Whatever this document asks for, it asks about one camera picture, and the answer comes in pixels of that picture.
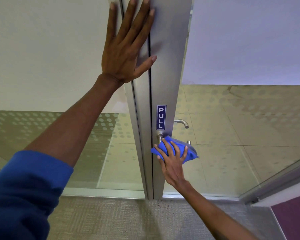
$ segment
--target finger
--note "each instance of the finger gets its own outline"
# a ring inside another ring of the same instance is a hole
[[[156,61],[157,56],[151,56],[147,60],[145,60],[133,73],[134,79],[140,77],[144,74],[147,70],[149,70],[154,62]]]
[[[155,149],[161,154],[161,156],[163,157],[164,160],[166,160],[166,159],[168,158],[167,154],[166,154],[163,150],[161,150],[161,149],[157,146],[157,144],[155,144],[154,147],[155,147]]]
[[[168,141],[165,138],[162,138],[162,141],[163,141],[163,143],[164,143],[164,145],[165,145],[165,147],[168,151],[168,156],[169,157],[173,156],[173,150],[171,148],[171,145],[168,143]]]
[[[182,162],[186,159],[187,154],[188,154],[188,146],[186,145],[186,146],[184,147],[184,152],[183,152],[183,154],[182,154],[182,157],[180,158],[180,160],[181,160]]]
[[[112,2],[110,3],[109,17],[108,17],[108,27],[107,36],[105,39],[105,44],[109,44],[116,35],[116,25],[117,25],[117,5]]]
[[[143,44],[145,43],[145,41],[147,40],[153,21],[155,19],[155,10],[152,9],[149,12],[148,18],[142,28],[142,30],[140,31],[140,33],[138,34],[138,36],[136,37],[135,41],[133,42],[133,44],[131,45],[131,48],[134,50],[140,50],[141,47],[143,46]]]
[[[164,161],[162,160],[162,158],[160,156],[157,156],[157,159],[158,159],[158,161],[161,165],[161,169],[162,169],[163,174],[165,174],[167,169],[166,169],[166,165],[165,165]]]
[[[133,16],[136,12],[136,7],[137,7],[137,0],[130,0],[126,13],[124,14],[124,19],[122,21],[122,24],[120,26],[118,35],[117,35],[117,40],[121,42],[129,32],[131,28],[131,23],[133,20]]]
[[[174,147],[174,150],[176,151],[176,159],[179,159],[180,158],[180,148],[173,141],[170,141],[170,143]]]
[[[131,25],[131,28],[125,37],[125,40],[127,43],[132,44],[135,38],[138,36],[140,30],[143,27],[144,21],[146,17],[148,16],[150,9],[150,2],[149,0],[143,0],[140,10],[138,14],[136,15],[136,18],[133,20],[133,23]]]

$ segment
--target blue cleaning cloth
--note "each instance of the blue cleaning cloth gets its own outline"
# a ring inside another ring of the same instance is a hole
[[[195,159],[195,158],[198,157],[198,154],[197,154],[196,150],[193,148],[192,145],[189,145],[188,143],[185,143],[183,141],[171,138],[170,136],[165,137],[165,139],[170,144],[170,146],[171,146],[171,148],[173,150],[173,154],[174,155],[176,154],[176,151],[174,150],[173,145],[171,145],[171,143],[170,143],[171,141],[173,141],[179,147],[179,149],[180,149],[180,156],[182,156],[183,152],[185,151],[185,146],[188,146],[188,154],[187,154],[187,157],[185,158],[185,160],[183,161],[182,164],[184,164],[185,162],[193,160],[193,159]],[[160,142],[160,144],[158,145],[158,147],[161,150],[163,150],[165,152],[165,154],[168,155],[168,151],[167,151],[166,146],[164,145],[163,141]],[[151,152],[153,154],[159,155],[161,157],[161,159],[164,161],[162,155],[157,151],[157,149],[152,148]]]

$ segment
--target blue shirt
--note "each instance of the blue shirt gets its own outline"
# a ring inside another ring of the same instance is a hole
[[[0,171],[0,239],[46,239],[48,216],[72,172],[44,153],[17,152]]]

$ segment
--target purple wall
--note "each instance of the purple wall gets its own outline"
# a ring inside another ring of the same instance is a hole
[[[271,208],[287,240],[300,240],[300,197]]]

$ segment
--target pull sign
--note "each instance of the pull sign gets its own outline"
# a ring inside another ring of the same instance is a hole
[[[163,131],[166,124],[166,105],[157,105],[157,130]]]

